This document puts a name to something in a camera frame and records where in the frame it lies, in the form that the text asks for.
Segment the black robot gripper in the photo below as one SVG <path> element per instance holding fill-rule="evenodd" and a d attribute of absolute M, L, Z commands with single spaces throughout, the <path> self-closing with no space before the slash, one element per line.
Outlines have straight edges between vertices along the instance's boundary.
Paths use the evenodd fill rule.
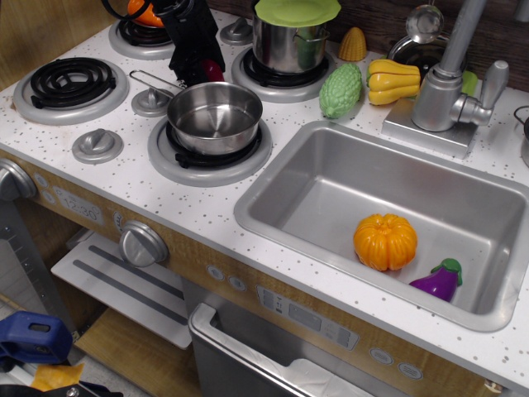
<path fill-rule="evenodd" d="M 218 27 L 206 1 L 155 1 L 155 15 L 174 44 L 169 67 L 187 86 L 209 81 L 204 60 L 225 70 Z"/>

